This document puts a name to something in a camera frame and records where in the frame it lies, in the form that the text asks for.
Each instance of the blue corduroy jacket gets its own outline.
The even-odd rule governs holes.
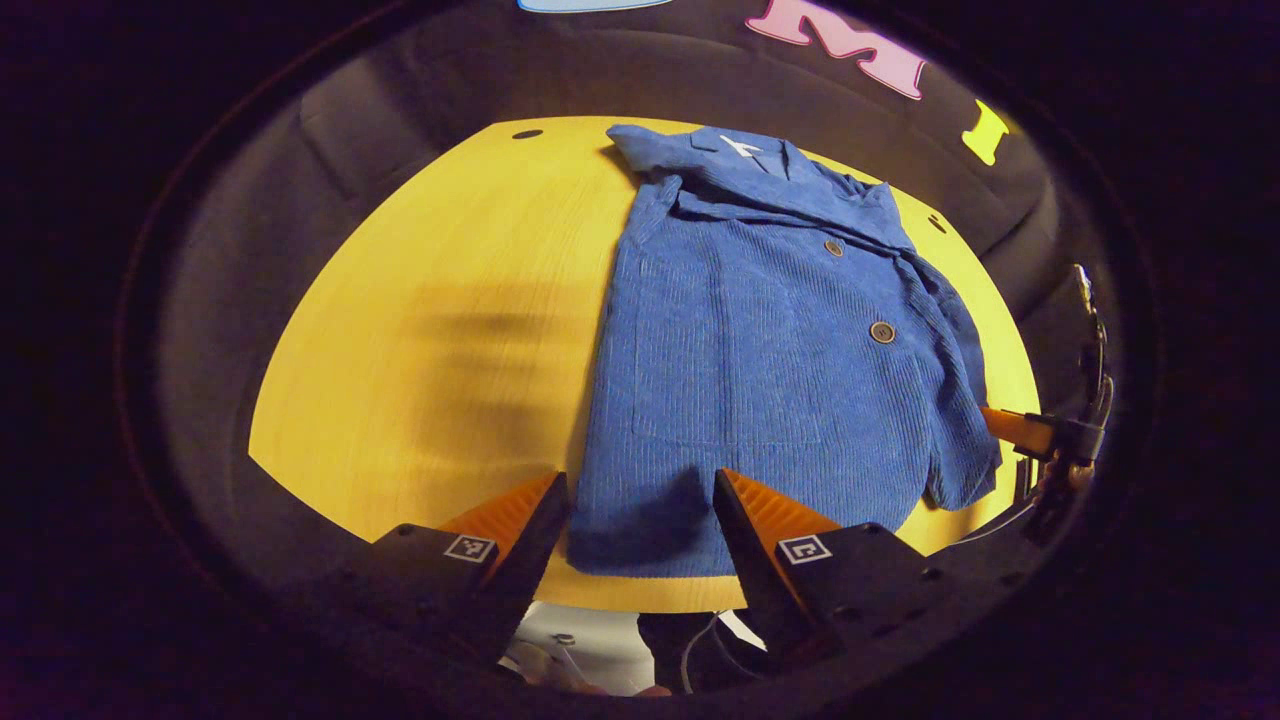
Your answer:
[[[753,133],[608,135],[644,184],[607,297],[570,564],[732,574],[710,507],[722,466],[892,529],[925,491],[957,510],[995,487],[978,331],[888,186]]]

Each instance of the button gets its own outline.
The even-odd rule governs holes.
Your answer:
[[[895,337],[897,337],[897,331],[893,329],[893,325],[888,323],[872,324],[872,340],[876,342],[888,345],[893,342]]]

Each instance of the pink letter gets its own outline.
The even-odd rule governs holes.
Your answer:
[[[746,27],[785,42],[809,45],[813,40],[800,29],[806,19],[828,55],[847,58],[873,50],[870,58],[858,60],[858,69],[913,100],[922,97],[923,59],[874,32],[858,32],[836,13],[808,0],[769,0],[764,17],[746,20]]]

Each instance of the jacket pocket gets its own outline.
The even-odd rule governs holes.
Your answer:
[[[818,441],[786,288],[745,268],[640,263],[636,434],[689,443]]]

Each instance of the yellow table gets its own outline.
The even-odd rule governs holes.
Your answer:
[[[564,469],[573,482],[613,249],[636,191],[604,136],[620,122],[663,133],[698,127],[602,117],[498,123],[397,190],[289,320],[253,413],[253,460],[369,541],[397,523],[438,525],[547,470]],[[512,138],[527,129],[543,133]],[[1037,411],[1027,352],[991,278],[941,214],[893,192],[908,234],[978,325],[989,405]],[[1001,445],[992,495],[960,512],[922,502],[899,536],[932,552],[1007,507],[1016,456]],[[585,575],[566,564],[563,544],[536,597],[632,612],[745,606],[733,577]]]

